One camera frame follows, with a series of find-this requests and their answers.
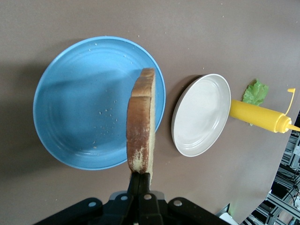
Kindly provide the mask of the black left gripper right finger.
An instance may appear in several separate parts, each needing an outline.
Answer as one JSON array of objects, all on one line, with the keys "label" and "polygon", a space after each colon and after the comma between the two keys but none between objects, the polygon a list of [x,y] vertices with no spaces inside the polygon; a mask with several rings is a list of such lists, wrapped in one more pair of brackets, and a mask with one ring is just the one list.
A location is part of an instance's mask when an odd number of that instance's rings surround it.
[{"label": "black left gripper right finger", "polygon": [[150,174],[139,175],[139,224],[141,225],[227,225],[216,215],[192,201],[176,197],[166,202],[150,192]]}]

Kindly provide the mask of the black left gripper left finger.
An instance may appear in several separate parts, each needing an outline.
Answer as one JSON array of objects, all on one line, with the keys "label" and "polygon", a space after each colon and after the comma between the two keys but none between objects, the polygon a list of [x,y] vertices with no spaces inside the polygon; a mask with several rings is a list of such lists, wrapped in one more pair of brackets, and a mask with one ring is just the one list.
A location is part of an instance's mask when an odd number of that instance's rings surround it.
[{"label": "black left gripper left finger", "polygon": [[91,197],[65,208],[39,222],[37,225],[123,225],[126,223],[138,193],[140,174],[131,174],[128,190],[114,193],[114,199],[103,204]]}]

